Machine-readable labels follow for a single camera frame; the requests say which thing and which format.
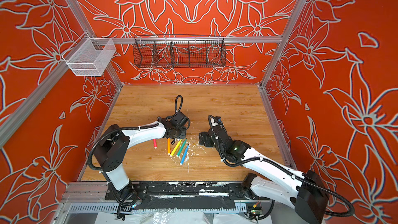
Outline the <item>orange highlighter pen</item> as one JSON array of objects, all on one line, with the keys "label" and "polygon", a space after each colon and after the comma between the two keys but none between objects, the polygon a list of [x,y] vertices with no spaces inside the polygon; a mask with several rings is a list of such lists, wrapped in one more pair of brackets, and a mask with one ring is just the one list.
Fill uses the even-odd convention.
[{"label": "orange highlighter pen", "polygon": [[171,139],[167,138],[167,154],[171,154]]}]

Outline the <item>yellow highlighter pen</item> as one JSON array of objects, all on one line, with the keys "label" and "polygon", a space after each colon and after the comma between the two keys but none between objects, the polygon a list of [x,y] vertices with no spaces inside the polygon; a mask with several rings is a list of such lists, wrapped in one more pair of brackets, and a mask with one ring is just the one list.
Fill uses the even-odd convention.
[{"label": "yellow highlighter pen", "polygon": [[177,150],[180,148],[180,145],[181,145],[181,140],[179,140],[174,146],[173,150],[170,153],[170,157],[173,157],[176,154]]}]

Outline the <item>pink highlighter pen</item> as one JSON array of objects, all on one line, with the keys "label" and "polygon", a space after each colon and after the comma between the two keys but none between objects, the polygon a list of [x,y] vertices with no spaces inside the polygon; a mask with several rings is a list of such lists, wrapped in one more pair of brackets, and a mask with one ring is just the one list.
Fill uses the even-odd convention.
[{"label": "pink highlighter pen", "polygon": [[158,146],[157,146],[157,140],[156,140],[156,139],[153,139],[153,146],[154,146],[154,149],[157,149],[157,148],[158,148]]}]

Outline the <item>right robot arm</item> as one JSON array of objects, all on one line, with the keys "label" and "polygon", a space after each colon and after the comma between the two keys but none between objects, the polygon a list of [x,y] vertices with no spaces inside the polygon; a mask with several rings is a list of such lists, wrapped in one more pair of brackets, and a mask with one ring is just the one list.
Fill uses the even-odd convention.
[{"label": "right robot arm", "polygon": [[243,186],[257,197],[282,203],[309,224],[321,224],[324,216],[349,217],[353,204],[324,187],[318,174],[288,168],[262,155],[249,144],[232,139],[224,126],[211,126],[199,133],[200,145],[215,148],[223,163],[231,168],[245,167],[263,176],[248,175]]}]

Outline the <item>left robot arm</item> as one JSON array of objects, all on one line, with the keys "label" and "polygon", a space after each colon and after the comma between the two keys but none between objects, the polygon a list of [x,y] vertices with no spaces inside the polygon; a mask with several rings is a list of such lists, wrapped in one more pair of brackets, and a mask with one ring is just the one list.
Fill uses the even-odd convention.
[{"label": "left robot arm", "polygon": [[113,124],[93,144],[88,154],[87,166],[105,177],[108,191],[116,201],[132,201],[138,193],[123,164],[128,150],[153,140],[184,139],[190,124],[188,117],[159,117],[153,123],[136,127]]}]

